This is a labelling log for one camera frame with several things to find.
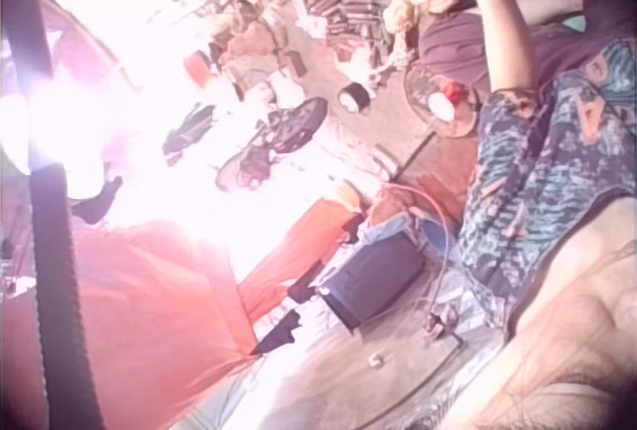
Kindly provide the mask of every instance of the black tape roll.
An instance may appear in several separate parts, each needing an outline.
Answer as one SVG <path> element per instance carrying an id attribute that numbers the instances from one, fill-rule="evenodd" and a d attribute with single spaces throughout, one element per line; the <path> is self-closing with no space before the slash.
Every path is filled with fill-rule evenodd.
<path id="1" fill-rule="evenodd" d="M 352 82 L 338 92 L 338 101 L 352 113 L 360 113 L 371 104 L 371 97 L 365 87 Z"/>

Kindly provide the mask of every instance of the patterned shirt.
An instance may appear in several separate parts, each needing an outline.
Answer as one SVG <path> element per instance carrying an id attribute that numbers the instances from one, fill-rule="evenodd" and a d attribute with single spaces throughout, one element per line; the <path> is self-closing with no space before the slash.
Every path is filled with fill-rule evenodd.
<path id="1" fill-rule="evenodd" d="M 617 40 L 541 94 L 500 91 L 485 103 L 459 248 L 493 324 L 508 325 L 591 209 L 635 195 L 636 67 L 634 41 Z"/>

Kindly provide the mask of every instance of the black strap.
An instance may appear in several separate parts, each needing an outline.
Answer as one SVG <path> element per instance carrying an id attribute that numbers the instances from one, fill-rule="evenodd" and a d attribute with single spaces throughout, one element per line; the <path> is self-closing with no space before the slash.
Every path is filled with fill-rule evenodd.
<path id="1" fill-rule="evenodd" d="M 53 67 L 38 0 L 2 0 L 3 28 L 21 93 L 29 97 Z M 67 203 L 65 170 L 29 146 L 37 303 L 52 430 L 101 430 L 104 422 L 87 356 Z"/>

